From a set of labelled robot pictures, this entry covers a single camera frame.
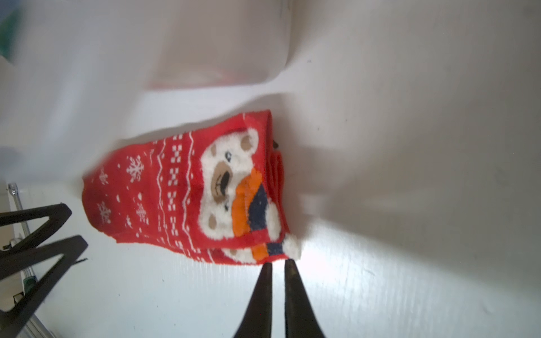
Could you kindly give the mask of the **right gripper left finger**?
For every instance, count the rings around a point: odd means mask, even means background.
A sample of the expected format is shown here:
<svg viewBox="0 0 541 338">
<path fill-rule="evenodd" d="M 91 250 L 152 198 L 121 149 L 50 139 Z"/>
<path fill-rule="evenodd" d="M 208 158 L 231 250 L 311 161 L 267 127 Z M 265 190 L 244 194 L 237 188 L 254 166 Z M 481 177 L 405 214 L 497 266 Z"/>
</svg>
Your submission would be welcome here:
<svg viewBox="0 0 541 338">
<path fill-rule="evenodd" d="M 272 330 L 273 266 L 262 266 L 251 299 L 234 338 L 270 338 Z"/>
</svg>

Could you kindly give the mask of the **red bear sock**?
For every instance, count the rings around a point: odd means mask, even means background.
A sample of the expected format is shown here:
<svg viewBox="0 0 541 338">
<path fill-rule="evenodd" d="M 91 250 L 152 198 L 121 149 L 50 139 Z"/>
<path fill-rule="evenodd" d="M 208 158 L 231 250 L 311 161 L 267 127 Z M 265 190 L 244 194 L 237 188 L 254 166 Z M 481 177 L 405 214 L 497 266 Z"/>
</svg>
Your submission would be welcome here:
<svg viewBox="0 0 541 338">
<path fill-rule="evenodd" d="M 287 225 L 280 152 L 232 157 L 206 152 L 199 176 L 167 194 L 169 249 L 196 261 L 256 265 L 299 259 L 300 245 Z"/>
<path fill-rule="evenodd" d="M 88 221 L 120 243 L 243 263 L 285 254 L 283 165 L 270 111 L 125 146 L 83 180 Z"/>
</svg>

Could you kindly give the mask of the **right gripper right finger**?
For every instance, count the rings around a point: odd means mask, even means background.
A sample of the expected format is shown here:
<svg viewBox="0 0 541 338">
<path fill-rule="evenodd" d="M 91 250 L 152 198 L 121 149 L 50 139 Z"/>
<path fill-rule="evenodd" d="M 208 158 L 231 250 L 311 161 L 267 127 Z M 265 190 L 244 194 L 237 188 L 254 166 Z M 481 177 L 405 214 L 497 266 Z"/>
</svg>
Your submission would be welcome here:
<svg viewBox="0 0 541 338">
<path fill-rule="evenodd" d="M 300 272 L 292 259 L 285 262 L 285 336 L 325 337 L 314 314 Z"/>
</svg>

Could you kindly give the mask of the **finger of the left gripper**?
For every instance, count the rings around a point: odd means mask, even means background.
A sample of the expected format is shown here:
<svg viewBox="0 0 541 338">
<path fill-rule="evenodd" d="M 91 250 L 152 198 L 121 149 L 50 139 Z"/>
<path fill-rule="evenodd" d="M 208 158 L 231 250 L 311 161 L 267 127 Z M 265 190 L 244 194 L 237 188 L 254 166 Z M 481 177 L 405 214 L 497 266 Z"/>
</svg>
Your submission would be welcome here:
<svg viewBox="0 0 541 338">
<path fill-rule="evenodd" d="M 87 247 L 87 242 L 77 235 L 45 246 L 10 253 L 1 258 L 1 279 L 3 280 L 37 263 L 55 256 L 60 257 L 57 263 L 10 311 L 1 312 L 2 337 L 16 337 L 21 332 L 50 291 Z"/>
<path fill-rule="evenodd" d="M 36 231 L 8 250 L 1 250 L 2 254 L 14 254 L 32 249 L 43 243 L 55 234 L 70 218 L 72 211 L 66 204 L 56 204 L 38 208 L 30 208 L 22 211 L 1 213 L 1 227 L 31 221 L 38 218 L 48 218 Z"/>
</svg>

